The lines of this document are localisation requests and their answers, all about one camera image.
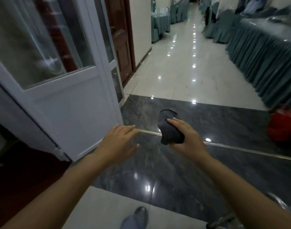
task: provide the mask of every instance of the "shoe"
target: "shoe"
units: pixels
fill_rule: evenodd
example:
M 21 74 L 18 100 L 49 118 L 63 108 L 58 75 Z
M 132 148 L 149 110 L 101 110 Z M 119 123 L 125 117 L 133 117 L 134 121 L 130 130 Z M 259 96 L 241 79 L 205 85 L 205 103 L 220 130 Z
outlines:
M 143 226 L 143 228 L 146 228 L 148 225 L 148 210 L 144 206 L 138 207 L 134 212 L 135 219 Z

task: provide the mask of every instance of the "table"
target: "table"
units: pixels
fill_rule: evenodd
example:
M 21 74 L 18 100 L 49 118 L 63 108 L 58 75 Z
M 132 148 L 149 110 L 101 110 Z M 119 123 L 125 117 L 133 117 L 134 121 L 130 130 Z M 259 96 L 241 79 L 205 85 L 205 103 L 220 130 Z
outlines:
M 226 50 L 267 107 L 291 106 L 290 26 L 242 19 Z
M 158 34 L 170 32 L 170 14 L 152 13 L 154 28 L 158 30 Z

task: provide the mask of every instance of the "right hand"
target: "right hand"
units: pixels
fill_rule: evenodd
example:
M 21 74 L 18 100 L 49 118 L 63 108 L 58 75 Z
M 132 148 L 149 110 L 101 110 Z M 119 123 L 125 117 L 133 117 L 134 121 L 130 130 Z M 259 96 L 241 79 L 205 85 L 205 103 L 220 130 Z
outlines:
M 177 127 L 178 130 L 185 135 L 185 140 L 182 144 L 170 144 L 171 148 L 197 164 L 211 158 L 201 136 L 188 123 L 176 118 L 167 119 L 167 121 Z

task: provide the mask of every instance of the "dark rag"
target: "dark rag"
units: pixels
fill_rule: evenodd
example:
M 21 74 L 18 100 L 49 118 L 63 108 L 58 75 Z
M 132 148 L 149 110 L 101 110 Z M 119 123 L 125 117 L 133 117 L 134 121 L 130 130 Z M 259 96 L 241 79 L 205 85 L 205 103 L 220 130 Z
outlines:
M 162 134 L 161 143 L 163 145 L 171 143 L 181 144 L 184 142 L 184 134 L 167 121 L 168 118 L 172 119 L 173 117 L 179 119 L 176 112 L 168 109 L 162 110 L 159 113 L 157 125 Z

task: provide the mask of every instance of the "white door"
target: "white door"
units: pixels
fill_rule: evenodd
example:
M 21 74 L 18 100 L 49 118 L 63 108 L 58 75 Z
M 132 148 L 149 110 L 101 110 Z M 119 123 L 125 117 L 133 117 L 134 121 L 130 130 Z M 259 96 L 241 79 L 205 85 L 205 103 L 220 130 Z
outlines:
M 85 0 L 0 0 L 0 84 L 74 161 L 122 124 L 86 10 Z

